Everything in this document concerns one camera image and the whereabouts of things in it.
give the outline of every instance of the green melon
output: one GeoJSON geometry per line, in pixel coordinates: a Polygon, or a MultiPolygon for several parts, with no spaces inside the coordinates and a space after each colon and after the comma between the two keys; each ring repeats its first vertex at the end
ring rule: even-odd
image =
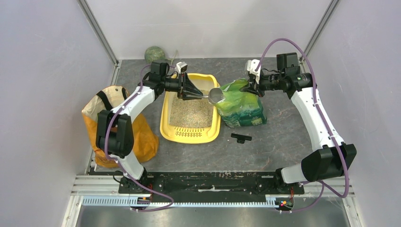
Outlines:
{"type": "Polygon", "coordinates": [[[158,46],[151,46],[145,51],[145,60],[147,63],[151,63],[155,60],[165,60],[166,54],[163,49],[158,46]]]}

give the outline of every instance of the green bag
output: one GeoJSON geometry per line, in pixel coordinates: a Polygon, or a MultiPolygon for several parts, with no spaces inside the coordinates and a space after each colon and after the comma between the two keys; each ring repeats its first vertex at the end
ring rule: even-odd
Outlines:
{"type": "Polygon", "coordinates": [[[263,114],[263,106],[259,97],[249,92],[240,91],[247,83],[246,79],[237,79],[220,87],[224,97],[214,106],[229,127],[266,124],[266,117],[263,114]]]}

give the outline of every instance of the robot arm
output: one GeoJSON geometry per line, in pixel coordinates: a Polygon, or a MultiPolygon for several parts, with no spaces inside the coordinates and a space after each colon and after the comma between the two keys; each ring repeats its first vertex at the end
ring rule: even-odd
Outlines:
{"type": "Polygon", "coordinates": [[[133,178],[140,179],[144,172],[132,151],[134,136],[132,123],[146,106],[156,100],[165,90],[177,92],[177,96],[183,100],[200,99],[203,96],[194,84],[189,80],[185,72],[187,64],[179,62],[175,66],[177,77],[167,75],[170,66],[167,63],[154,61],[150,65],[150,72],[143,79],[143,86],[138,86],[135,92],[119,106],[110,111],[102,110],[98,115],[96,132],[96,146],[105,150],[106,131],[112,117],[119,111],[113,122],[113,130],[108,140],[108,155],[115,158],[123,169],[133,178]]]}
{"type": "Polygon", "coordinates": [[[312,143],[313,153],[305,157],[300,164],[276,170],[279,183],[314,182],[327,178],[343,176],[343,168],[331,138],[340,144],[347,168],[351,165],[357,151],[353,144],[345,144],[343,138],[334,129],[316,90],[316,100],[332,130],[330,136],[315,107],[313,82],[310,73],[301,73],[296,53],[277,55],[277,74],[264,75],[256,70],[259,60],[248,61],[249,84],[242,91],[251,92],[260,97],[267,90],[283,90],[301,114],[312,143]]]}

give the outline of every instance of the black clip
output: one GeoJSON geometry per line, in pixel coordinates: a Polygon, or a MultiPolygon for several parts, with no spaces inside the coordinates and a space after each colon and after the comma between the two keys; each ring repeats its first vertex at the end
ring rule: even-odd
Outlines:
{"type": "Polygon", "coordinates": [[[231,134],[232,138],[236,138],[237,139],[237,143],[245,143],[245,140],[252,140],[252,136],[244,136],[244,135],[239,135],[239,134],[235,134],[232,133],[231,134]]]}

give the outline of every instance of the metal floor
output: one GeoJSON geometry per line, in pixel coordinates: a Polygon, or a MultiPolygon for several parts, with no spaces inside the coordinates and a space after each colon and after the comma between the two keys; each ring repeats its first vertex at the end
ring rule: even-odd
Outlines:
{"type": "MultiPolygon", "coordinates": [[[[295,198],[295,208],[314,198],[295,198]]],[[[323,198],[310,210],[280,214],[272,208],[170,208],[136,213],[123,207],[84,206],[78,227],[349,227],[342,200],[323,198]]]]}

